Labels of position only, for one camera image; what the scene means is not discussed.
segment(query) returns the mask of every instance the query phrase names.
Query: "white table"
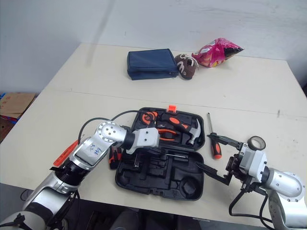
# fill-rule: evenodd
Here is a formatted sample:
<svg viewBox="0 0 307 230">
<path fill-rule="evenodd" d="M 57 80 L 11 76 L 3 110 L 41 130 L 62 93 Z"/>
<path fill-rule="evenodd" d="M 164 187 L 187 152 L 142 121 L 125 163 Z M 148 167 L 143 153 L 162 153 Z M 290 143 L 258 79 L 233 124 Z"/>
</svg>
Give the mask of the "white table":
<svg viewBox="0 0 307 230">
<path fill-rule="evenodd" d="M 77 138 L 81 125 L 92 117 L 112 118 L 130 109 L 167 108 L 169 104 L 201 115 L 206 133 L 206 115 L 210 112 L 220 135 L 238 141 L 253 135 L 263 137 L 268 165 L 295 172 L 307 181 L 307 101 L 285 61 L 233 57 L 213 69 L 201 67 L 190 81 L 181 77 L 131 81 L 126 72 L 130 50 L 141 49 L 88 44 L 76 49 L 1 143 L 1 183 L 36 188 L 49 174 L 52 162 Z M 116 122 L 131 126 L 134 117 L 135 114 L 127 114 Z M 91 135 L 98 124 L 99 121 L 90 123 L 85 135 Z M 216 161 L 209 143 L 206 138 L 198 152 L 223 175 L 236 149 L 222 146 L 223 157 Z M 226 186 L 205 176 L 202 197 L 195 202 L 125 190 L 115 184 L 114 178 L 115 171 L 109 170 L 106 160 L 102 161 L 83 181 L 81 198 L 261 226 L 256 219 L 229 216 L 228 206 L 241 187 L 235 178 Z M 247 194 L 234 212 L 258 214 L 262 199 L 256 193 Z M 269 217 L 267 207 L 264 216 Z"/>
</svg>

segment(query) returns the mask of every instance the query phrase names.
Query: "black cable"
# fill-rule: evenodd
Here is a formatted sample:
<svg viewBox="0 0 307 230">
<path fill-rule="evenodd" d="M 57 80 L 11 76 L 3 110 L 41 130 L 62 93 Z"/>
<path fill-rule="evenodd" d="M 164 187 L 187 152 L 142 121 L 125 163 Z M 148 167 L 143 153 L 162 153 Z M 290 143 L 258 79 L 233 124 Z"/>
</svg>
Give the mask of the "black cable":
<svg viewBox="0 0 307 230">
<path fill-rule="evenodd" d="M 20 199 L 21 199 L 22 201 L 26 201 L 26 199 L 28 198 L 28 197 L 27 197 L 25 200 L 23 199 L 23 195 L 24 195 L 24 193 L 25 193 L 26 191 L 28 191 L 28 189 L 24 189 L 24 191 L 20 194 Z"/>
<path fill-rule="evenodd" d="M 140 114 L 146 114 L 147 112 L 144 112 L 144 111 L 140 111 L 140 110 L 128 110 L 128 111 L 125 111 L 125 112 L 122 112 L 118 115 L 116 115 L 115 117 L 112 118 L 111 121 L 114 121 L 116 118 L 118 118 L 119 116 L 122 116 L 124 114 L 127 114 L 127 113 L 140 113 Z"/>
<path fill-rule="evenodd" d="M 261 221 L 261 223 L 262 223 L 265 227 L 267 227 L 269 230 L 275 230 L 274 228 L 272 228 L 272 227 L 270 227 L 269 225 L 267 225 L 267 224 L 264 222 L 265 218 L 262 217 L 262 212 L 263 212 L 263 209 L 264 209 L 264 206 L 265 206 L 267 200 L 268 200 L 268 194 L 266 193 L 266 194 L 265 194 L 265 198 L 264 198 L 264 200 L 263 200 L 263 202 L 262 202 L 262 205 L 261 205 L 261 207 L 260 207 L 260 212 L 259 212 L 260 221 Z"/>
<path fill-rule="evenodd" d="M 77 195 L 77 198 L 78 198 L 78 213 L 77 213 L 77 220 L 76 220 L 76 223 L 75 223 L 73 230 L 77 229 L 79 219 L 80 219 L 80 194 L 79 194 L 78 190 L 75 192 L 75 194 Z"/>
<path fill-rule="evenodd" d="M 235 204 L 239 201 L 239 199 L 244 195 L 245 191 L 241 190 L 241 192 L 236 196 L 236 198 L 233 200 L 233 202 L 231 202 L 231 204 L 229 205 L 229 215 L 233 216 L 233 217 L 250 217 L 250 218 L 256 218 L 256 219 L 262 219 L 265 221 L 268 221 L 270 223 L 272 223 L 272 220 L 268 219 L 268 218 L 263 218 L 257 215 L 252 215 L 252 214 L 245 214 L 245 213 L 232 213 L 232 208 L 235 206 Z"/>
<path fill-rule="evenodd" d="M 84 127 L 85 127 L 88 123 L 90 123 L 91 121 L 95 121 L 95 120 L 105 120 L 105 121 L 109 121 L 109 119 L 106 119 L 106 118 L 103 118 L 103 117 L 94 117 L 94 118 L 92 118 L 92 119 L 89 119 L 87 122 L 85 122 L 85 123 L 83 124 L 83 126 L 82 126 L 81 129 L 80 129 L 80 132 L 79 132 L 79 135 L 78 135 L 78 144 L 80 144 L 81 135 L 82 135 L 82 132 L 83 132 L 83 130 L 84 130 Z"/>
</svg>

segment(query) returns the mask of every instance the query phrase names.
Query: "navy blue pouch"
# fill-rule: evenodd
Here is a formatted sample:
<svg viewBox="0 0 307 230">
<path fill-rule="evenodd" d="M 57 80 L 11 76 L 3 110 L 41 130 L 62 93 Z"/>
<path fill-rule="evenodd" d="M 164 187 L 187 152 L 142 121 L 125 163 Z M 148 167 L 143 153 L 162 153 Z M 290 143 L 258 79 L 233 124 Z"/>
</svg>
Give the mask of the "navy blue pouch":
<svg viewBox="0 0 307 230">
<path fill-rule="evenodd" d="M 174 78 L 178 75 L 175 59 L 169 49 L 130 51 L 127 65 L 132 80 Z"/>
</svg>

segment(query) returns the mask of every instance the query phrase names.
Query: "black pouch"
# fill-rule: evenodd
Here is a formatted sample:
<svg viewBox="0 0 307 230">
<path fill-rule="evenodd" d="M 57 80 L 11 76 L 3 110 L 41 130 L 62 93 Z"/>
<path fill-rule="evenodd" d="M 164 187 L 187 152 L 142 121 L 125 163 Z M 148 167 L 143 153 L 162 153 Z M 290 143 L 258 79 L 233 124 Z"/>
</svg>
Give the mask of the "black pouch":
<svg viewBox="0 0 307 230">
<path fill-rule="evenodd" d="M 154 194 L 176 200 L 198 200 L 203 191 L 204 175 L 195 162 L 203 162 L 196 152 L 205 143 L 203 119 L 201 116 L 182 111 L 167 112 L 161 108 L 142 108 L 140 111 L 156 114 L 155 121 L 144 121 L 143 114 L 137 114 L 131 130 L 146 127 L 170 129 L 176 133 L 160 133 L 159 148 L 137 149 L 132 155 L 124 152 L 116 172 L 116 183 L 122 188 L 144 194 Z M 180 120 L 184 125 L 201 132 L 193 145 L 189 144 L 191 134 L 175 128 L 169 117 Z"/>
<path fill-rule="evenodd" d="M 178 75 L 175 59 L 169 49 L 130 51 L 127 66 L 132 80 L 174 78 Z"/>
</svg>

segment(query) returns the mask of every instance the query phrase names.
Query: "plastic case latch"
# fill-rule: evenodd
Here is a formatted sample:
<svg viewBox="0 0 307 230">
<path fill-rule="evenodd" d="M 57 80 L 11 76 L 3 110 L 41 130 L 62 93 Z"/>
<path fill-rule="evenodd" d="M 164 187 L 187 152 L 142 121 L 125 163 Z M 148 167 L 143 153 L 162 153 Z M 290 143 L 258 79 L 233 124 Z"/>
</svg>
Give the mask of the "plastic case latch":
<svg viewBox="0 0 307 230">
<path fill-rule="evenodd" d="M 172 105 L 172 104 L 170 104 L 167 109 L 168 112 L 173 112 L 174 114 L 176 113 L 176 110 L 177 110 L 177 106 Z"/>
</svg>

